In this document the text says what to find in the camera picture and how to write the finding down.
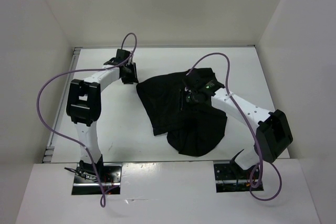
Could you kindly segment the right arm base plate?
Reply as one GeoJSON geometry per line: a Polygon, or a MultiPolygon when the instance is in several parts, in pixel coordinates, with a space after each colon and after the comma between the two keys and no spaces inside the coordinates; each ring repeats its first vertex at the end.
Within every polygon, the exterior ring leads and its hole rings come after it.
{"type": "Polygon", "coordinates": [[[258,188],[251,188],[250,173],[248,170],[234,168],[229,162],[214,163],[214,176],[217,193],[233,193],[249,191],[263,191],[263,185],[258,188]]]}

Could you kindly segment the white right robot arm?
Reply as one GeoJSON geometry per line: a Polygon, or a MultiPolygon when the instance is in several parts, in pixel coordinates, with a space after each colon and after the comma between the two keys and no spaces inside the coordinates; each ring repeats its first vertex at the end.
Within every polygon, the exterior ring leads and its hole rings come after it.
{"type": "Polygon", "coordinates": [[[286,115],[260,108],[229,91],[216,79],[185,77],[182,108],[206,103],[246,125],[254,138],[254,146],[238,152],[231,160],[230,172],[243,178],[250,168],[262,161],[273,163],[292,143],[293,136],[286,115]]]}

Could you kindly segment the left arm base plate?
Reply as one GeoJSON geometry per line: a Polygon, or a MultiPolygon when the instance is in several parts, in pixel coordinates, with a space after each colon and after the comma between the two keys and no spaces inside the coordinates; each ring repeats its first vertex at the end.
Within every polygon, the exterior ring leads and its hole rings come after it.
{"type": "MultiPolygon", "coordinates": [[[[79,165],[70,169],[74,175],[72,195],[101,195],[95,173],[80,172],[79,165]]],[[[107,195],[119,195],[121,191],[122,164],[105,163],[101,182],[107,195]]]]}

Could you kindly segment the black skirt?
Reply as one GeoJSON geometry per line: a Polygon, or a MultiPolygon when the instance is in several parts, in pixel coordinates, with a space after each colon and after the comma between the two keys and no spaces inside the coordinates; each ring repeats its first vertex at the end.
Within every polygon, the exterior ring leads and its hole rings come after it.
{"type": "Polygon", "coordinates": [[[210,104],[181,109],[181,91],[186,72],[151,77],[136,85],[155,136],[166,134],[167,142],[181,155],[200,157],[224,138],[227,115],[210,104]]]}

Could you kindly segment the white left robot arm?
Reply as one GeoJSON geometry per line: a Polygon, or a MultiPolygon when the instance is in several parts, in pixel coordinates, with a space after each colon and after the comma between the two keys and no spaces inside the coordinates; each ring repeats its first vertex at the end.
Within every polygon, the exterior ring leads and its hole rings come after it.
{"type": "Polygon", "coordinates": [[[97,121],[102,110],[101,93],[119,79],[124,84],[138,83],[136,64],[107,68],[82,80],[73,79],[70,83],[66,113],[75,125],[80,142],[78,173],[86,173],[93,182],[102,180],[105,171],[97,136],[97,121]]]}

